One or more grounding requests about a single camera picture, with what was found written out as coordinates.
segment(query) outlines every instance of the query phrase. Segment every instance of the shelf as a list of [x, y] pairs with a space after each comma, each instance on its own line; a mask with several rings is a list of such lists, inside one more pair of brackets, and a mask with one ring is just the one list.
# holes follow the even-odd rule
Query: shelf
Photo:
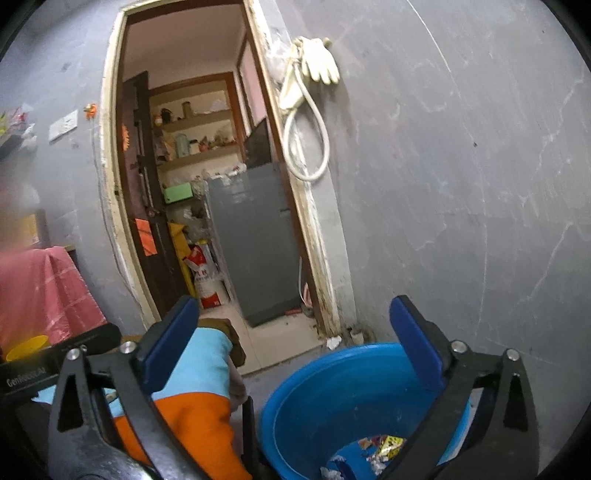
[[199, 198], [196, 197], [195, 195], [193, 195], [192, 197], [189, 197], [188, 199], [183, 199], [183, 200], [179, 200], [178, 202], [173, 202], [173, 203], [167, 203], [164, 208], [177, 208], [177, 207], [182, 207], [182, 206], [186, 206], [186, 205], [191, 205], [193, 202], [195, 202], [196, 200], [198, 200]]
[[202, 153], [195, 153], [195, 155], [189, 155], [188, 157], [180, 157], [176, 160], [169, 161], [158, 165], [160, 172], [174, 170], [179, 167], [186, 167], [194, 163], [200, 163], [202, 161], [211, 160], [213, 158], [224, 157], [233, 153], [240, 152], [238, 145], [226, 145], [225, 147], [218, 147], [214, 150], [208, 150]]
[[205, 95], [213, 92], [225, 92], [227, 90], [225, 80], [215, 80], [213, 82], [198, 83], [186, 87], [176, 88], [169, 92], [156, 93], [161, 88], [156, 88], [150, 92], [150, 105], [157, 107], [165, 103], [183, 100], [185, 98], [192, 98], [199, 95]]
[[173, 133], [187, 128], [198, 127], [199, 125], [212, 124], [223, 120], [232, 120], [232, 110], [220, 110], [219, 112], [200, 113], [191, 118], [183, 118], [171, 124], [163, 124], [162, 130]]

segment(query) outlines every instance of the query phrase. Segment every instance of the pink tablecloth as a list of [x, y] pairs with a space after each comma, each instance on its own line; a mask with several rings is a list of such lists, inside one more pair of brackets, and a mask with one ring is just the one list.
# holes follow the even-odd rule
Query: pink tablecloth
[[0, 346], [4, 355], [35, 335], [51, 344], [105, 317], [63, 247], [0, 254]]

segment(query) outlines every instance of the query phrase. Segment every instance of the white glove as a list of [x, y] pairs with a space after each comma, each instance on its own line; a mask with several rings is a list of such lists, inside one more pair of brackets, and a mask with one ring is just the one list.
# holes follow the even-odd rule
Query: white glove
[[326, 49], [319, 38], [301, 37], [301, 71], [304, 77], [310, 77], [315, 82], [325, 85], [339, 83], [339, 69], [336, 67], [335, 58]]
[[304, 85], [307, 87], [309, 79], [322, 82], [326, 85], [338, 83], [340, 80], [339, 69], [335, 59], [326, 49], [319, 38], [297, 37], [291, 44], [290, 59], [285, 68], [285, 80], [279, 94], [279, 108], [289, 111], [296, 108], [304, 101], [304, 94], [296, 82], [294, 73], [294, 61], [301, 62], [301, 73]]

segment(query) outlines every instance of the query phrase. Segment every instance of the gray wall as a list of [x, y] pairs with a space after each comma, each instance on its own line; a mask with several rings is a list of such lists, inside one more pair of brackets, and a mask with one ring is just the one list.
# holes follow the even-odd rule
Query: gray wall
[[545, 463], [591, 400], [581, 56], [539, 0], [277, 5], [292, 36], [334, 42], [342, 84], [316, 95], [359, 321], [395, 338], [406, 293], [449, 338], [524, 352]]
[[[99, 103], [107, 42], [125, 0], [47, 0], [0, 62], [0, 106], [23, 102], [34, 108], [38, 151], [30, 180], [39, 192], [54, 245], [73, 244], [80, 271], [108, 320], [123, 333], [141, 333], [139, 306], [125, 288], [102, 220], [99, 178], [92, 140], [99, 155], [98, 124], [82, 107]], [[79, 110], [79, 126], [49, 144], [49, 125]]]

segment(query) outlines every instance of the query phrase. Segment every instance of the dark brown door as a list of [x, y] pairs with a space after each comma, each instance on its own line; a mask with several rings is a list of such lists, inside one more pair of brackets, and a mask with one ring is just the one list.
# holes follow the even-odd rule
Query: dark brown door
[[[121, 189], [129, 227], [150, 293], [160, 315], [164, 315], [180, 296], [189, 291], [174, 251], [158, 180], [152, 142], [148, 72], [123, 83], [118, 96], [118, 117], [129, 135], [129, 147], [119, 156]], [[155, 254], [149, 255], [144, 249], [137, 219], [148, 222]]]

